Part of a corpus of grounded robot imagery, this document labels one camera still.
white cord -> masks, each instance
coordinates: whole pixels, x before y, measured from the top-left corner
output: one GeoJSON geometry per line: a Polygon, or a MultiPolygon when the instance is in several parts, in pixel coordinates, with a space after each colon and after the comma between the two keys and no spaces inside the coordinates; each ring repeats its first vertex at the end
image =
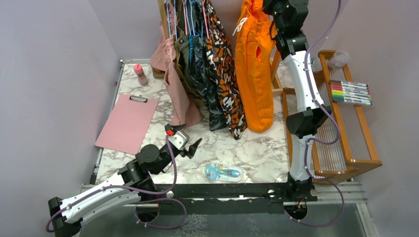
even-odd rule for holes
{"type": "Polygon", "coordinates": [[[236,29],[234,29],[233,36],[234,36],[236,33],[240,32],[240,31],[242,30],[243,25],[244,25],[247,21],[248,21],[248,18],[247,18],[247,17],[243,17],[243,19],[241,19],[241,20],[240,20],[240,23],[237,25],[236,29]]]}

white marble table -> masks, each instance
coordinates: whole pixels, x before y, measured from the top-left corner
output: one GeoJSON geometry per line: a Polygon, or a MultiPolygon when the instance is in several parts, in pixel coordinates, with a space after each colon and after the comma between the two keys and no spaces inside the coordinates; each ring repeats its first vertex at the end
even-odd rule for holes
{"type": "MultiPolygon", "coordinates": [[[[145,86],[138,83],[133,66],[134,64],[125,65],[118,96],[131,94],[159,100],[142,147],[147,144],[161,147],[165,143],[164,126],[173,115],[170,97],[166,92],[163,80],[153,77],[149,65],[142,65],[144,73],[149,79],[149,83],[145,86]]],[[[278,76],[283,87],[293,87],[290,73],[282,63],[278,68],[278,76]]],[[[289,157],[280,97],[274,98],[275,117],[272,127],[264,133],[255,133],[247,129],[239,140],[234,140],[227,128],[211,132],[208,112],[202,107],[201,111],[205,116],[204,120],[185,131],[191,137],[192,142],[199,138],[203,140],[192,159],[180,156],[176,158],[178,184],[218,183],[210,181],[204,175],[204,168],[210,162],[220,162],[242,168],[244,178],[241,183],[274,183],[287,180],[289,157]]],[[[96,184],[109,178],[133,159],[135,159],[134,155],[104,149],[96,184]]],[[[165,174],[154,175],[153,181],[156,184],[172,183],[173,168],[170,168],[165,174]]]]}

gray wall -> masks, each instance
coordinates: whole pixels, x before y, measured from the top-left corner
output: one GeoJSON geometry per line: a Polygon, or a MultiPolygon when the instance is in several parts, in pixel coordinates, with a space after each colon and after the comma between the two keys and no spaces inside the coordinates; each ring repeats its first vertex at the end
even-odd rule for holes
{"type": "Polygon", "coordinates": [[[371,85],[365,112],[383,166],[360,180],[381,237],[419,231],[418,12],[417,0],[352,0],[323,46],[348,51],[354,80],[371,85]]]}
{"type": "Polygon", "coordinates": [[[0,1],[0,236],[44,231],[93,171],[119,59],[87,0],[0,1]]]}
{"type": "MultiPolygon", "coordinates": [[[[349,0],[342,0],[345,5],[349,0]]],[[[150,58],[160,38],[160,12],[157,0],[89,0],[116,53],[123,59],[150,58]]],[[[243,0],[212,0],[232,47],[232,36],[240,17],[243,0]]],[[[337,1],[310,0],[303,30],[313,43],[329,26],[337,1]]],[[[321,44],[313,50],[317,54],[321,44]]]]}

wooden rack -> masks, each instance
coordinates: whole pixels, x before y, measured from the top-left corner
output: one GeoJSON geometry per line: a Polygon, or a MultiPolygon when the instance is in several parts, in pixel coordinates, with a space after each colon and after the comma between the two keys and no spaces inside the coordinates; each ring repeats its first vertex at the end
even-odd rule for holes
{"type": "MultiPolygon", "coordinates": [[[[326,177],[338,184],[375,169],[381,166],[382,163],[379,160],[362,106],[332,101],[330,79],[331,74],[336,75],[337,72],[331,73],[327,60],[330,60],[334,53],[335,51],[332,50],[319,52],[318,55],[322,64],[322,70],[315,72],[314,78],[320,94],[322,94],[322,90],[326,93],[323,96],[325,104],[330,103],[332,106],[332,114],[340,128],[340,142],[336,143],[335,146],[315,143],[313,144],[312,156],[314,174],[326,177]]],[[[352,81],[352,75],[347,64],[342,70],[344,78],[339,79],[352,81]]],[[[284,117],[287,117],[291,111],[288,101],[291,100],[292,95],[295,95],[294,89],[284,88],[284,93],[282,94],[284,117]]],[[[332,126],[327,126],[325,123],[319,128],[317,136],[327,137],[329,135],[329,140],[333,140],[335,134],[331,129],[334,131],[332,126]]],[[[291,134],[288,130],[287,142],[291,163],[293,146],[291,134]]]]}

clipboard clip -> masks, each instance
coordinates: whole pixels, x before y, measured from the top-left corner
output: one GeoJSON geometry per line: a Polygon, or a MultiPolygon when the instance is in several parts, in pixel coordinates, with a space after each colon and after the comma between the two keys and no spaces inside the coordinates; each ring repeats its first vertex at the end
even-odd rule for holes
{"type": "Polygon", "coordinates": [[[147,103],[147,100],[148,100],[145,97],[135,96],[135,95],[130,96],[129,99],[132,101],[143,102],[143,103],[147,103]]]}

